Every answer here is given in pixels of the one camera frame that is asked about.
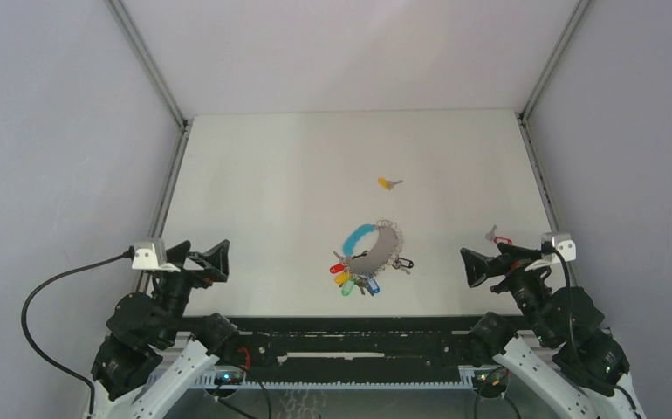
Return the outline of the red tagged key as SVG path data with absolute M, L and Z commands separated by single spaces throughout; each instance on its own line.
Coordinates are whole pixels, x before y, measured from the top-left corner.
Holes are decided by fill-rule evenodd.
M 343 264 L 335 264 L 329 268 L 329 272 L 331 274 L 337 274 L 345 270 L 345 266 Z
M 494 244 L 513 244 L 513 241 L 508 237 L 497 235 L 497 225 L 494 224 L 491 229 L 485 234 L 485 239 Z

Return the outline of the black tagged key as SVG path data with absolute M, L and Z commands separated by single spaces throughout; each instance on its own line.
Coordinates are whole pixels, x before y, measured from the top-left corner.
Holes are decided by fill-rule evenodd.
M 396 258 L 392 263 L 392 267 L 397 271 L 403 271 L 410 275 L 415 264 L 412 260 L 406 258 Z

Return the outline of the blue tagged key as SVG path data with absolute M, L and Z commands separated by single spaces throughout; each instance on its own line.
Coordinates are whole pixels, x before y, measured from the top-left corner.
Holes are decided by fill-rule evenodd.
M 374 278 L 369 278 L 367 280 L 367 290 L 371 295 L 376 295 L 381 291 L 378 283 Z

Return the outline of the green tagged key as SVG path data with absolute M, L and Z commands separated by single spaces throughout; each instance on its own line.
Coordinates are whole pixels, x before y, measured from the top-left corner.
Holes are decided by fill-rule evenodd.
M 340 285 L 341 295 L 344 297 L 348 297 L 353 292 L 355 286 L 356 284 L 354 279 L 353 278 L 348 279 L 347 281 L 345 281 Z

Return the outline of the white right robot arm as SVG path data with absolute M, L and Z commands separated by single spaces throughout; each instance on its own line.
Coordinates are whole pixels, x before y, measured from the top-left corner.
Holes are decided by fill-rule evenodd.
M 495 362 L 517 377 L 561 418 L 643 418 L 630 363 L 604 331 L 605 318 L 569 264 L 577 245 L 566 233 L 546 233 L 539 249 L 500 243 L 498 255 L 462 248 L 470 288 L 499 277 L 491 292 L 508 292 L 540 346 L 554 350 L 541 360 L 505 317 L 487 312 L 470 330 L 476 366 Z

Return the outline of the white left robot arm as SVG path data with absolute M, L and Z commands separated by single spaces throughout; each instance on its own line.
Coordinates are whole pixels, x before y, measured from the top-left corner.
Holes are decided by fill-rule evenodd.
M 124 253 L 136 271 L 154 274 L 151 293 L 132 292 L 106 322 L 91 374 L 90 418 L 162 418 L 216 363 L 237 357 L 239 332 L 220 313 L 185 314 L 192 291 L 225 283 L 230 241 L 192 251 L 183 241 L 167 249 L 160 238 L 134 243 Z

